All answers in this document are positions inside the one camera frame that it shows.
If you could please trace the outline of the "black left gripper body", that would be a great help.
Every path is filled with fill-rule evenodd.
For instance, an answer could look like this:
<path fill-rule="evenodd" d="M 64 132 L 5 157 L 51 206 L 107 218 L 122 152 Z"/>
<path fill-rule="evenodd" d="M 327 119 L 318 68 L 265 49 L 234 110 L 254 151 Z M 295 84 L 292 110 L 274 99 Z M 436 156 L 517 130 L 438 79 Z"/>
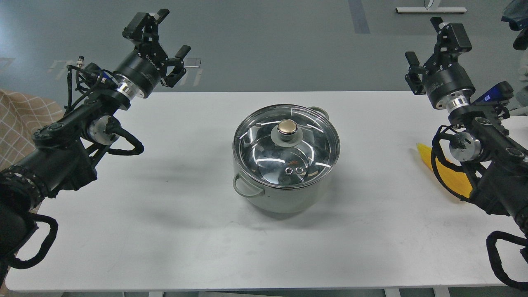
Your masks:
<path fill-rule="evenodd" d="M 134 83 L 138 89 L 138 96 L 147 98 L 166 75 L 166 54 L 160 52 L 132 51 L 117 66 L 114 75 L 125 77 Z"/>

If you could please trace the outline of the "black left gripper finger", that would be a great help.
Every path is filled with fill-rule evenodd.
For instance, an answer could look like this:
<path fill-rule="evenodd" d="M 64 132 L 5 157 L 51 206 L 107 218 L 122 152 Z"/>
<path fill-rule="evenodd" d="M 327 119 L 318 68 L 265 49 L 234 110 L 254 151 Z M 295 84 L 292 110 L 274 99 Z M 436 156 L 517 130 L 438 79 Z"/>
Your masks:
<path fill-rule="evenodd" d="M 169 15 L 169 9 L 156 13 L 138 12 L 123 30 L 123 37 L 134 44 L 134 49 L 144 55 L 159 56 L 163 49 L 159 43 L 158 27 Z"/>
<path fill-rule="evenodd" d="M 160 62 L 160 69 L 165 68 L 166 72 L 167 68 L 173 68 L 169 74 L 165 74 L 161 77 L 162 86 L 174 87 L 179 82 L 179 80 L 183 78 L 183 76 L 186 74 L 184 58 L 189 54 L 191 49 L 191 46 L 183 45 L 179 51 L 177 51 L 174 58 L 167 58 L 166 60 Z"/>

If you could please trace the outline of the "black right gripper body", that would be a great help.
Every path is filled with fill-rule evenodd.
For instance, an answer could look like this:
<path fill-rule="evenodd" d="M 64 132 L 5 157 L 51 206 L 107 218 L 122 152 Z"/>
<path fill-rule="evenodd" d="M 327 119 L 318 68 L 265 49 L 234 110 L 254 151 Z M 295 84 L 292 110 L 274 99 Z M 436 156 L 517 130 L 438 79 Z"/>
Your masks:
<path fill-rule="evenodd" d="M 464 96 L 471 96 L 475 87 L 466 70 L 459 64 L 453 64 L 446 69 L 424 75 L 424 89 L 434 109 L 446 108 L 446 100 L 451 94 L 462 92 Z"/>

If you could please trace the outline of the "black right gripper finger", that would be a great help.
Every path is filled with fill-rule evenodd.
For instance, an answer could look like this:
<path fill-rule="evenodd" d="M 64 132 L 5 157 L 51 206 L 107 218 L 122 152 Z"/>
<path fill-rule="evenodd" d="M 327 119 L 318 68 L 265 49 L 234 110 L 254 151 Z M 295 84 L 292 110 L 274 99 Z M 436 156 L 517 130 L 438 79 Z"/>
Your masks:
<path fill-rule="evenodd" d="M 446 23 L 441 17 L 432 17 L 430 22 L 437 32 L 430 66 L 445 69 L 457 64 L 462 53 L 472 50 L 473 46 L 462 23 Z"/>
<path fill-rule="evenodd" d="M 427 94 L 426 86 L 424 84 L 425 77 L 429 75 L 431 70 L 431 57 L 426 61 L 425 65 L 420 65 L 417 55 L 413 51 L 404 53 L 409 64 L 408 73 L 404 76 L 411 92 L 415 95 Z"/>

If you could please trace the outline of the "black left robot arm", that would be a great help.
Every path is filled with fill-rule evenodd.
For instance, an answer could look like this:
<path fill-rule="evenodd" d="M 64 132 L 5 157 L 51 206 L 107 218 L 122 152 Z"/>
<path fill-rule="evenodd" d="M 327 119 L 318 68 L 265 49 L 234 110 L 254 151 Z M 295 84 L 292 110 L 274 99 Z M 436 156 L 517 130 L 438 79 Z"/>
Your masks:
<path fill-rule="evenodd" d="M 58 233 L 55 219 L 32 213 L 45 198 L 62 190 L 79 190 L 97 179 L 105 154 L 137 156 L 144 146 L 114 117 L 135 97 L 147 98 L 158 84 L 174 87 L 186 74 L 183 45 L 169 57 L 159 42 L 158 27 L 169 15 L 139 12 L 123 30 L 134 50 L 115 71 L 90 63 L 68 65 L 68 104 L 60 120 L 37 129 L 35 150 L 1 171 L 1 262 L 14 269 L 40 263 Z"/>

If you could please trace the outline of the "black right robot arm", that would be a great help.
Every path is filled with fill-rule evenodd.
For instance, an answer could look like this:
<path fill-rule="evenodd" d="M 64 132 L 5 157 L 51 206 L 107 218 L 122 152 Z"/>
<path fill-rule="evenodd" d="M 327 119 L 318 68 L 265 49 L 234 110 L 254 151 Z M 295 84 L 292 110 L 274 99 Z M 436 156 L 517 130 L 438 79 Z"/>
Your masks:
<path fill-rule="evenodd" d="M 461 23 L 430 19 L 437 41 L 430 58 L 421 65 L 414 52 L 406 52 L 405 75 L 415 95 L 427 95 L 434 109 L 447 110 L 449 125 L 438 128 L 430 156 L 437 180 L 452 195 L 476 205 L 489 215 L 513 218 L 523 237 L 494 231 L 486 239 L 491 269 L 502 283 L 527 290 L 527 282 L 516 281 L 504 271 L 496 248 L 498 240 L 521 246 L 527 259 L 527 150 L 509 137 L 501 121 L 508 119 L 511 85 L 502 81 L 474 102 L 475 87 L 458 57 L 472 45 Z"/>

